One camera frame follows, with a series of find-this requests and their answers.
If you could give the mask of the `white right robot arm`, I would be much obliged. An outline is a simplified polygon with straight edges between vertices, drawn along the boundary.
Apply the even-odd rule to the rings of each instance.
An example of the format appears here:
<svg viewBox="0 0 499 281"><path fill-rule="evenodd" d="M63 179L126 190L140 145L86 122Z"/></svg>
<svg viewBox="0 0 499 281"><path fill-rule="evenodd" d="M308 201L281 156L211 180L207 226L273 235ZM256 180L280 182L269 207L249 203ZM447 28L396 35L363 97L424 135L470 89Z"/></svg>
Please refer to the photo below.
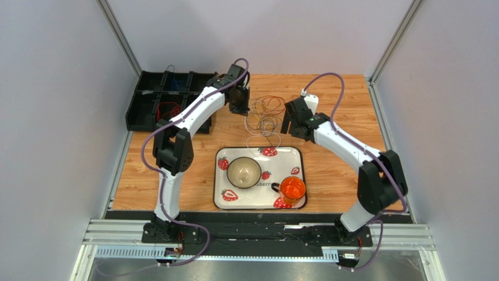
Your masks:
<svg viewBox="0 0 499 281"><path fill-rule="evenodd" d="M360 142L328 115L316 113L317 105L313 95L287 102L281 133L326 148L357 172L357 201L341 215L337 228L353 233L397 201L406 206L408 188L399 155Z"/></svg>

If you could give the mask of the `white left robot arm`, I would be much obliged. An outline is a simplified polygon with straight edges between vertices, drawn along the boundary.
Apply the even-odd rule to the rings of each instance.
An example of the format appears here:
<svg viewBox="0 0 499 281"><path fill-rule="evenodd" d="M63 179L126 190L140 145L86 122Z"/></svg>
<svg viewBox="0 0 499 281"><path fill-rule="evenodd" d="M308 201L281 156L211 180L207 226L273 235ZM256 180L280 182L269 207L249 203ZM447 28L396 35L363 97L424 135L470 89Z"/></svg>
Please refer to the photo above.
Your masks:
<svg viewBox="0 0 499 281"><path fill-rule="evenodd" d="M162 233L172 235L179 228L173 219L179 215L183 176L194 160L193 137L226 104L236 114L248 112L248 76L247 69L232 64L227 73L209 79L184 111L157 125L153 156L159 170L159 191L151 223Z"/></svg>

